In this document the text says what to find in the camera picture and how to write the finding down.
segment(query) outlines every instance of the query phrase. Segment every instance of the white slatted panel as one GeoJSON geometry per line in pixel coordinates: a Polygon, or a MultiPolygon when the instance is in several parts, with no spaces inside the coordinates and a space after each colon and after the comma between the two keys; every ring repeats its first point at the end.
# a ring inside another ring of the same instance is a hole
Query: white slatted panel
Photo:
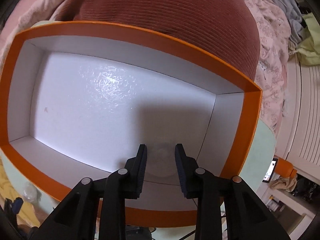
{"type": "Polygon", "coordinates": [[[320,100],[319,96],[319,83],[320,83],[320,72],[318,66],[309,67],[309,78],[310,78],[310,104],[302,105],[301,107],[308,107],[308,124],[307,132],[302,145],[302,150],[299,156],[308,162],[311,162],[320,167],[319,163],[319,125],[320,125],[320,100]]]}
{"type": "Polygon", "coordinates": [[[319,66],[301,66],[300,114],[287,160],[299,170],[320,179],[319,66]]]}

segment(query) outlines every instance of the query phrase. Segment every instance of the light blue cloth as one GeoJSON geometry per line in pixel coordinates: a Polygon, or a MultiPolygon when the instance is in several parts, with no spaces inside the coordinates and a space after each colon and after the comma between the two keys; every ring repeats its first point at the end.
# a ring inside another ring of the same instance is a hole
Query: light blue cloth
{"type": "Polygon", "coordinates": [[[289,38],[295,46],[297,46],[301,41],[306,38],[306,34],[301,25],[302,23],[302,14],[298,8],[298,5],[295,0],[272,0],[277,6],[279,6],[283,11],[285,16],[288,19],[291,36],[289,38]]]}

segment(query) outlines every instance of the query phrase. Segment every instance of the shelf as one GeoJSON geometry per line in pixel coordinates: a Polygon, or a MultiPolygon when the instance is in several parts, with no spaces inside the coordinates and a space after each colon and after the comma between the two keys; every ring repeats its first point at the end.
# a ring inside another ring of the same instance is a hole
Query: shelf
{"type": "Polygon", "coordinates": [[[317,213],[316,207],[314,207],[312,204],[308,203],[304,199],[292,196],[289,192],[286,192],[285,190],[277,190],[271,188],[269,190],[273,196],[278,198],[281,202],[293,209],[299,215],[306,214],[310,218],[315,217],[317,213]]]}

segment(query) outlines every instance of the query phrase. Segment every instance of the floral pattern fabric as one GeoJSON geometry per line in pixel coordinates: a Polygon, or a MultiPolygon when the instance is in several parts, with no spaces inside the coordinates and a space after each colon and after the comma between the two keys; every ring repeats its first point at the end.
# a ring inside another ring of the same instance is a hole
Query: floral pattern fabric
{"type": "Polygon", "coordinates": [[[260,36],[260,58],[254,80],[263,90],[260,118],[275,130],[282,114],[291,29],[284,12],[271,0],[244,2],[260,36]]]}

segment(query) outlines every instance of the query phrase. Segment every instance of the yellow fabric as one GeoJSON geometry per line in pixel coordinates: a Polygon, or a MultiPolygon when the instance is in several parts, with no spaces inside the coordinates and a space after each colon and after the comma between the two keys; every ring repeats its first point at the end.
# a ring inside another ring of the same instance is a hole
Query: yellow fabric
{"type": "MultiPolygon", "coordinates": [[[[11,185],[7,175],[5,174],[3,164],[0,158],[0,195],[5,199],[11,200],[21,197],[18,192],[11,185]]],[[[23,221],[25,221],[31,227],[39,227],[40,222],[36,218],[34,209],[31,203],[24,202],[18,215],[23,221]]]]}
{"type": "Polygon", "coordinates": [[[310,36],[298,46],[298,57],[303,65],[320,64],[320,25],[313,13],[304,15],[310,36]]]}

